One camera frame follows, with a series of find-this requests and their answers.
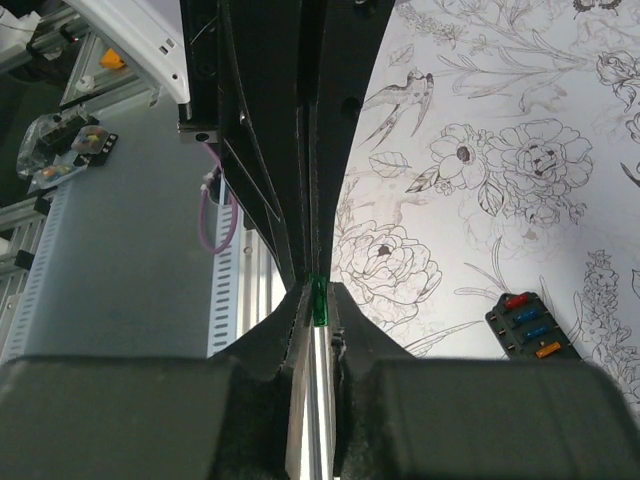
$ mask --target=green fuse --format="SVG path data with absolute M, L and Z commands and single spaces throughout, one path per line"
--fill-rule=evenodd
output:
M 313 326 L 326 327 L 329 325 L 327 309 L 327 279 L 320 275 L 311 274 L 311 300 L 313 308 Z

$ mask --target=swallow drawing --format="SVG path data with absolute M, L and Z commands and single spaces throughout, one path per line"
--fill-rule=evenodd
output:
M 631 170 L 629 170 L 629 167 L 627 167 L 624 163 L 621 163 L 620 166 L 622 167 L 622 171 L 625 173 L 625 175 L 629 177 L 629 180 L 635 183 L 636 187 L 640 187 L 640 179 L 635 177 Z M 636 166 L 636 172 L 640 173 L 640 163 L 638 163 L 638 165 Z
M 420 70 L 414 68 L 409 72 L 409 75 L 407 75 L 407 84 L 404 87 L 389 85 L 369 97 L 369 99 L 364 102 L 364 105 L 362 105 L 363 111 L 380 105 L 393 105 L 393 111 L 362 144 L 384 132 L 382 138 L 380 138 L 380 141 L 376 144 L 376 147 L 380 145 L 391 134 L 398 120 L 402 117 L 402 114 L 414 105 L 420 105 L 418 123 L 413 129 L 413 133 L 411 133 L 411 136 L 415 135 L 427 114 L 427 110 L 429 110 L 432 96 L 433 75 L 427 73 L 427 75 L 424 76 Z

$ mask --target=pink cable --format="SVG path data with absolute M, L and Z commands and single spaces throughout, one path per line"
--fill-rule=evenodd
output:
M 209 145 L 208 143 L 203 143 L 202 146 L 207 152 L 209 152 L 209 155 L 211 155 L 211 158 L 213 158 L 213 161 L 216 164 L 214 171 L 219 169 L 220 173 L 222 174 L 223 173 L 222 162 L 220 161 L 220 157 L 218 157 L 218 154 L 213 150 L 211 145 Z M 210 181 L 207 182 L 207 188 L 202 192 L 202 197 L 200 198 L 200 216 L 198 219 L 198 235 L 200 237 L 200 243 L 202 244 L 202 248 L 204 248 L 207 252 L 213 255 L 217 255 L 219 253 L 222 253 L 229 245 L 231 245 L 231 240 L 233 240 L 233 236 L 236 233 L 236 227 L 238 225 L 238 201 L 236 200 L 236 197 L 233 196 L 233 193 L 229 194 L 229 198 L 231 201 L 231 226 L 229 227 L 229 232 L 227 233 L 227 236 L 224 238 L 224 240 L 220 245 L 218 245 L 217 247 L 211 245 L 209 243 L 209 239 L 207 238 L 207 232 L 205 230 L 205 225 L 206 225 L 205 207 L 207 206 L 207 203 L 209 203 L 210 183 L 211 183 Z

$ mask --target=floral tablecloth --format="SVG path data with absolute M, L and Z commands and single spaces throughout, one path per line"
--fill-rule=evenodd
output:
M 336 218 L 332 277 L 418 356 L 499 358 L 538 292 L 640 414 L 640 2 L 395 7 Z

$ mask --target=blue fuse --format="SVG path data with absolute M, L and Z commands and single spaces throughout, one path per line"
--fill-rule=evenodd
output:
M 533 340 L 534 338 L 540 337 L 549 331 L 549 327 L 546 325 L 542 325 L 541 327 L 534 328 L 533 330 L 529 330 L 525 332 L 522 336 L 524 337 L 524 341 L 528 342 L 529 340 Z
M 531 320 L 535 320 L 540 316 L 537 308 L 532 308 L 531 310 L 527 310 L 524 313 L 521 313 L 517 317 L 513 318 L 513 321 L 518 325 L 522 325 L 523 323 L 530 322 Z

